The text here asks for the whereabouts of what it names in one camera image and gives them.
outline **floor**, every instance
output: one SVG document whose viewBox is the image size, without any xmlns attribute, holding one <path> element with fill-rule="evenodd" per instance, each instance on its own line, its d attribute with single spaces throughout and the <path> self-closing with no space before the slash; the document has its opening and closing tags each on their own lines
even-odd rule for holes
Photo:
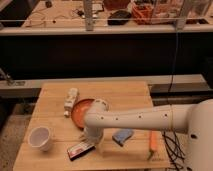
<svg viewBox="0 0 213 171">
<path fill-rule="evenodd" d="M 33 107 L 34 105 L 30 107 L 28 106 L 26 110 L 26 106 L 23 106 L 22 104 L 16 105 L 5 126 L 1 130 L 0 171 L 12 171 L 21 141 L 31 118 Z M 185 149 L 187 140 L 186 136 L 179 135 L 179 138 L 182 148 Z"/>
</svg>

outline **orange object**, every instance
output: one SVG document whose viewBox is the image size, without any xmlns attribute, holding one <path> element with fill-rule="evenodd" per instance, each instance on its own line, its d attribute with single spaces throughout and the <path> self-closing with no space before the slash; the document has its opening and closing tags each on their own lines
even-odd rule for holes
<svg viewBox="0 0 213 171">
<path fill-rule="evenodd" d="M 130 0 L 104 0 L 104 7 L 107 10 L 125 9 L 130 3 Z"/>
<path fill-rule="evenodd" d="M 84 128 L 84 114 L 90 108 L 93 101 L 94 99 L 84 99 L 74 105 L 71 118 L 77 127 Z"/>
<path fill-rule="evenodd" d="M 134 3 L 132 6 L 132 16 L 138 24 L 149 24 L 152 17 L 152 8 L 150 5 L 140 7 Z"/>
<path fill-rule="evenodd" d="M 149 151 L 154 153 L 157 151 L 157 134 L 155 131 L 149 133 Z"/>
</svg>

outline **white container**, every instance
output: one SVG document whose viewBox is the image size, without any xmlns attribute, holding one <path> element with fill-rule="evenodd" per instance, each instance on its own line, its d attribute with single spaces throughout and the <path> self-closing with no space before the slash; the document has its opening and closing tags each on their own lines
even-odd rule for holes
<svg viewBox="0 0 213 171">
<path fill-rule="evenodd" d="M 34 128 L 29 134 L 28 144 L 35 149 L 48 151 L 53 144 L 49 128 Z"/>
</svg>

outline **carrot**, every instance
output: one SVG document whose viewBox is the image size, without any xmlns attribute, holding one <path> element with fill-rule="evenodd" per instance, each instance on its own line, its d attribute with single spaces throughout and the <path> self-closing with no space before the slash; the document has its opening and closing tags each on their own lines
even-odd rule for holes
<svg viewBox="0 0 213 171">
<path fill-rule="evenodd" d="M 149 151 L 152 153 L 157 151 L 157 134 L 155 131 L 149 133 Z"/>
</svg>

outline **plate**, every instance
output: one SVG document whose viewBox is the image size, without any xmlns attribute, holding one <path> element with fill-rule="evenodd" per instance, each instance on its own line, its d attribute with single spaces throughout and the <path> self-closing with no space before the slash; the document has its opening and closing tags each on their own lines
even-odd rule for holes
<svg viewBox="0 0 213 171">
<path fill-rule="evenodd" d="M 83 99 L 74 105 L 71 118 L 78 128 L 84 128 L 84 114 L 91 107 L 93 101 L 94 99 Z"/>
</svg>

